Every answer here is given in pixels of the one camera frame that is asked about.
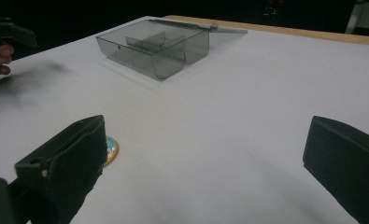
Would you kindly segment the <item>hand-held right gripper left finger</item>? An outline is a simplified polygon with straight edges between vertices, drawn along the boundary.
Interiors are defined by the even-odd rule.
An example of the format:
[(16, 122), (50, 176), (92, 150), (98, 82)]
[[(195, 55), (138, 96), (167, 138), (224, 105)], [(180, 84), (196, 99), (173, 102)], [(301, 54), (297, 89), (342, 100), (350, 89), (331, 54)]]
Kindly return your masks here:
[(69, 224), (103, 173), (104, 117), (74, 122), (15, 164), (21, 220)]

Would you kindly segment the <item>white stand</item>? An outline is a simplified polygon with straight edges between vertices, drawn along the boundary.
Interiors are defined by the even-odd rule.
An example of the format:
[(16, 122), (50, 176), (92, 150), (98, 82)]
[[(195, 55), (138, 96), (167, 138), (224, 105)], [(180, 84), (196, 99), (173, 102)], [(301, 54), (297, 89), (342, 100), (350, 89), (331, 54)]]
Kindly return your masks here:
[(369, 35), (369, 0), (355, 1), (345, 33)]

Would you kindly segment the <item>clear grey plastic box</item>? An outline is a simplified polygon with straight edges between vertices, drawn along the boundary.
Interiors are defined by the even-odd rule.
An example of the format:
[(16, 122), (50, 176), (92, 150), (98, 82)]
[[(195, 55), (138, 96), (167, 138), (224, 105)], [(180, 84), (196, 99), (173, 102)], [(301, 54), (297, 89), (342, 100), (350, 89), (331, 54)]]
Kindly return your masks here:
[(110, 60), (147, 77), (165, 80), (209, 52), (212, 33), (243, 34), (243, 29), (161, 19), (143, 20), (96, 37)]

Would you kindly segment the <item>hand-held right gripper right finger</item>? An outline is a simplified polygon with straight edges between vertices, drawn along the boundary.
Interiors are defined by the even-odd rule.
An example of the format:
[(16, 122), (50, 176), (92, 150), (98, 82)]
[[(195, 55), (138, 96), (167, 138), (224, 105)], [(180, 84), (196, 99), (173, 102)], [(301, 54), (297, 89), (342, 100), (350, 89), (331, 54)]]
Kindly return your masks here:
[(303, 155), (304, 167), (360, 224), (369, 224), (369, 134), (315, 116)]

